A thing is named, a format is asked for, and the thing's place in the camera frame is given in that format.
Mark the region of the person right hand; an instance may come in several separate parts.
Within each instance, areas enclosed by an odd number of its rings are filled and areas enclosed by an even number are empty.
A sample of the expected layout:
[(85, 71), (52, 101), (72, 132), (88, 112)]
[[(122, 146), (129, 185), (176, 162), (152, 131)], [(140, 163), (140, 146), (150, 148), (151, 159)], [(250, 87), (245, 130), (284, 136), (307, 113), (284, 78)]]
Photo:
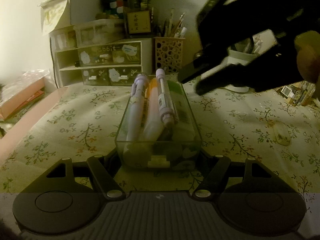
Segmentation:
[(304, 80), (319, 83), (319, 33), (308, 31), (295, 39), (297, 67)]

